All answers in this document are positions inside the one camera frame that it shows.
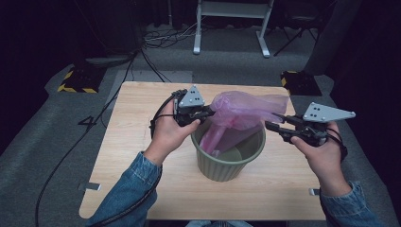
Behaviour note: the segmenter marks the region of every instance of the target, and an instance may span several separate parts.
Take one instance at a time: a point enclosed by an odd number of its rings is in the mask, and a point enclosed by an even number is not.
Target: plastic bag
[[[272,113],[284,114],[288,100],[288,96],[253,96],[239,91],[217,95],[210,104],[216,113],[209,117],[212,124],[200,140],[200,147],[212,156],[219,156],[260,130],[261,121],[280,122]]]

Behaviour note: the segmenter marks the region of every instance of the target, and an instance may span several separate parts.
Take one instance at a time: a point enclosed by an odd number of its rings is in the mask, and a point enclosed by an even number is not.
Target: denim jacket
[[[95,214],[88,219],[86,226],[92,226],[104,219],[120,214],[137,203],[157,182],[162,169],[138,153],[130,167],[122,174]],[[350,183],[352,191],[341,197],[321,195],[323,210],[328,226],[384,226],[366,206],[362,188],[358,183]],[[150,196],[136,209],[107,226],[138,226],[146,222],[148,209],[156,202],[157,194]],[[220,226],[220,222],[203,226]],[[224,226],[234,226],[229,222]]]

